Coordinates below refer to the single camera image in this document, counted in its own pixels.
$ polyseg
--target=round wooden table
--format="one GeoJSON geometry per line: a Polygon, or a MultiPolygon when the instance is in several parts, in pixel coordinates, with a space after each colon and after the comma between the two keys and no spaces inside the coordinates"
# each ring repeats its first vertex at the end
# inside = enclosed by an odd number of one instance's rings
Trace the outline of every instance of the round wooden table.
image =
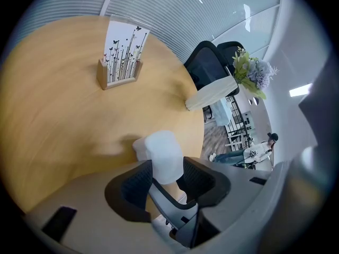
{"type": "Polygon", "coordinates": [[[185,156],[200,156],[202,110],[184,104],[197,90],[156,37],[147,39],[135,83],[101,89],[96,66],[108,23],[79,16],[47,24],[3,65],[1,178],[24,212],[75,177],[137,161],[132,143],[159,130],[173,131],[185,156]]]}

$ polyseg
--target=black mesh chair back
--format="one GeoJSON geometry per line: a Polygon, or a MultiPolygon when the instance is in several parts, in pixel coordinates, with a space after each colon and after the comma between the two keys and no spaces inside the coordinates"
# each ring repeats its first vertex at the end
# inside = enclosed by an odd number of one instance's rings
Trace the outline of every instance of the black mesh chair back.
{"type": "MultiPolygon", "coordinates": [[[[210,41],[202,41],[192,52],[184,64],[192,77],[197,90],[212,83],[215,80],[229,76],[226,69],[227,61],[210,41]]],[[[239,88],[229,96],[238,94],[239,88]]]]}
{"type": "Polygon", "coordinates": [[[217,49],[219,52],[222,54],[224,57],[227,67],[231,74],[234,74],[235,68],[233,67],[233,58],[235,56],[235,52],[238,50],[238,47],[244,49],[242,44],[237,41],[229,41],[229,42],[224,42],[221,43],[217,46],[217,49]]]}

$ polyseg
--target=white shirt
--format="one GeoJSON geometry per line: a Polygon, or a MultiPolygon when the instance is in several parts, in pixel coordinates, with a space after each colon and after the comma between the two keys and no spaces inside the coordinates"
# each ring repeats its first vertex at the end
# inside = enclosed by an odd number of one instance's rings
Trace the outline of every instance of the white shirt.
{"type": "Polygon", "coordinates": [[[244,150],[244,159],[245,159],[244,162],[245,163],[252,163],[254,161],[261,162],[272,154],[272,152],[269,151],[269,150],[270,150],[270,147],[268,145],[268,142],[263,142],[263,143],[254,145],[252,147],[249,147],[249,148],[244,150]],[[251,150],[257,151],[258,155],[250,157],[251,150]]]}

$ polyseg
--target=wooden card stand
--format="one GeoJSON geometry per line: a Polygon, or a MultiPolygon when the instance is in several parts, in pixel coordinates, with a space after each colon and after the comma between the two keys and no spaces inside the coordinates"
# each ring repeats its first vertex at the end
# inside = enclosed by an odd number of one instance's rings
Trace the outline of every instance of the wooden card stand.
{"type": "Polygon", "coordinates": [[[112,87],[116,87],[116,86],[120,86],[120,85],[123,85],[123,84],[130,83],[130,82],[135,82],[139,77],[141,68],[142,68],[142,62],[138,61],[137,64],[136,64],[136,68],[135,68],[133,77],[108,83],[108,80],[107,80],[107,75],[108,75],[107,64],[104,63],[102,59],[99,59],[99,61],[97,63],[96,78],[99,81],[101,88],[103,90],[106,90],[106,89],[109,89],[109,88],[112,88],[112,87]]]}

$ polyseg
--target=butterfly print card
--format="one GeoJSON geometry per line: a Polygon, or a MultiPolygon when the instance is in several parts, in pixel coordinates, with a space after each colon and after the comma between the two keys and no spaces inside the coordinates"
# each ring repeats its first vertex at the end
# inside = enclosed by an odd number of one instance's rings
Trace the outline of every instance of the butterfly print card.
{"type": "Polygon", "coordinates": [[[127,18],[111,17],[103,54],[108,68],[108,83],[134,76],[150,31],[147,28],[127,18]]]}

